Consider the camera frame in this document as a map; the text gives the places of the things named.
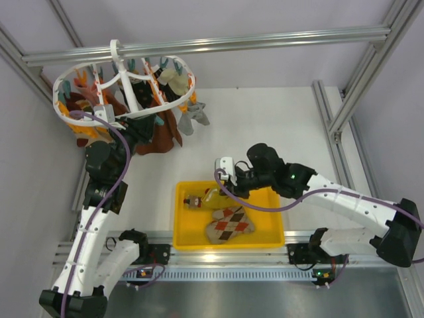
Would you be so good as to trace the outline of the grey sock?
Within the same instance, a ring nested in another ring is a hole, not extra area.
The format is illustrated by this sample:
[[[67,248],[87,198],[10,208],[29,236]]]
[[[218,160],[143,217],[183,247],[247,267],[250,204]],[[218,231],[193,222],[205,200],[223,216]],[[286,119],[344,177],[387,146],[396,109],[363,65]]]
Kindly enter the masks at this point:
[[[187,107],[185,108],[185,111],[182,111],[182,115],[177,125],[181,133],[186,136],[192,135],[194,132],[192,124],[193,121],[196,121],[203,126],[210,125],[209,119],[204,112],[205,106],[206,104],[202,102],[187,102]]]

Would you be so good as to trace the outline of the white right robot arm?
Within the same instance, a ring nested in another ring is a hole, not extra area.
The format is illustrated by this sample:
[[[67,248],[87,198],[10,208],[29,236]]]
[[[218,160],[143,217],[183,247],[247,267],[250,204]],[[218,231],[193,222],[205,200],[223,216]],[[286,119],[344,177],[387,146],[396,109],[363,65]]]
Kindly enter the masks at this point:
[[[237,201],[250,192],[271,188],[280,197],[292,199],[287,211],[300,203],[328,209],[359,226],[355,229],[317,229],[309,239],[309,255],[316,262],[332,256],[370,254],[394,266],[408,268],[418,261],[414,254],[423,230],[416,204],[406,198],[399,202],[362,195],[332,182],[313,168],[286,163],[265,143],[250,147],[249,165],[239,168],[231,157],[215,161],[215,175],[223,191]]]

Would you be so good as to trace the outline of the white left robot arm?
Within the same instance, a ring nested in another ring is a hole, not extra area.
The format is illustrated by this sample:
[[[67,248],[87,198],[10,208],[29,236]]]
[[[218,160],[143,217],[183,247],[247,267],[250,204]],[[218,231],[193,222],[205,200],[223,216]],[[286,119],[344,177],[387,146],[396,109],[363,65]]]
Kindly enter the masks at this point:
[[[109,296],[127,268],[149,257],[147,235],[131,229],[122,232],[112,252],[100,259],[126,196],[123,178],[131,158],[137,146],[151,142],[154,134],[152,115],[117,122],[119,128],[108,127],[111,142],[98,140],[85,148],[89,181],[74,243],[59,277],[39,297],[51,317],[104,317]]]

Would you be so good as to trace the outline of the mustard yellow sock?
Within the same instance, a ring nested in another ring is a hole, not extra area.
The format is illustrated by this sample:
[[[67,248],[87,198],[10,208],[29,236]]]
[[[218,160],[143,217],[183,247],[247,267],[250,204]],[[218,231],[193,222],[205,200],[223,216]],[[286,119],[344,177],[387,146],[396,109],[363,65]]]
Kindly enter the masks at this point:
[[[221,193],[219,187],[208,188],[201,198],[202,207],[207,209],[224,209],[233,205],[233,200]]]

